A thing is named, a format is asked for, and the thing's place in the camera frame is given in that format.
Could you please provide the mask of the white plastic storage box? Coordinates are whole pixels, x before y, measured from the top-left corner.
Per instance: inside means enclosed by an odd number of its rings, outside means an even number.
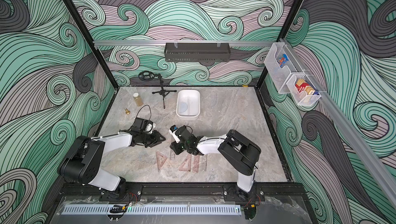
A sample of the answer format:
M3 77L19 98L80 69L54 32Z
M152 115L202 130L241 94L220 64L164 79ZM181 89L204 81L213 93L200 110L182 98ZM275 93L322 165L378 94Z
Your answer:
M188 102L188 111L180 114L178 111L179 102ZM197 120L201 112L201 94L197 90L185 89L181 90L177 95L176 115L181 120L194 121Z

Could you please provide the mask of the clear semicircle protractor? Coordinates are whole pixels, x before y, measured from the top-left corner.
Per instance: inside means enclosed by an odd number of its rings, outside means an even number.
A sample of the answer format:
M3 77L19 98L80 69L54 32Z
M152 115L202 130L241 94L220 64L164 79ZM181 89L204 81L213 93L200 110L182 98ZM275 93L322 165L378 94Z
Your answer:
M178 111L180 114L185 113L186 111L188 111L188 102L184 102L184 101L180 101L179 102L179 107L178 107Z

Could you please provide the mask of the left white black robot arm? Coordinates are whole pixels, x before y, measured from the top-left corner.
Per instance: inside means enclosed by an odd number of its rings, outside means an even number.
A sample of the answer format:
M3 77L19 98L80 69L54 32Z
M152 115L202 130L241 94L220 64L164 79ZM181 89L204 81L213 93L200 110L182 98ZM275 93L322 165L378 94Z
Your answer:
M79 136L62 159L57 172L66 179L117 192L121 190L125 180L101 168L103 155L135 145L151 148L165 140L156 130L151 133L121 130L108 136Z

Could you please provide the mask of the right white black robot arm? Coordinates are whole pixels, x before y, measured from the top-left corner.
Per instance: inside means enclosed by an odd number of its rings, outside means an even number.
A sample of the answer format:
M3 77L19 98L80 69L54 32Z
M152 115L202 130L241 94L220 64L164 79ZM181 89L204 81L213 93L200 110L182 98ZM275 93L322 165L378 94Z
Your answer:
M169 133L175 139L171 150L179 155L186 151L194 156L221 154L237 171L237 187L249 193L254 184L260 147L236 130L218 137L194 136L187 126L172 126Z

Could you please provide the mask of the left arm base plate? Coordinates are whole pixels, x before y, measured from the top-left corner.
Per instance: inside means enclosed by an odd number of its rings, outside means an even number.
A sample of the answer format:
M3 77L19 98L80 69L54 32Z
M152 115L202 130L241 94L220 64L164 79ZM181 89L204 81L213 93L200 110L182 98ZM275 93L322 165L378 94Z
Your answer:
M127 202L131 200L132 202L137 202L140 200L142 188L142 184L126 183L112 192L103 190L100 201Z

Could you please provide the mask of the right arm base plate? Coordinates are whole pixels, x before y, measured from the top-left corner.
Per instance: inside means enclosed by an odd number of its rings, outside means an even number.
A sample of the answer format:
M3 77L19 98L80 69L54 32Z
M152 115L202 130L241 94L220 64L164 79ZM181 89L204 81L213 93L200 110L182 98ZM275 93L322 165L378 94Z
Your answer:
M236 183L230 183L223 185L223 197L225 201L234 202L261 202L265 201L264 193L260 188L257 188L257 184L254 183L249 192L241 190Z

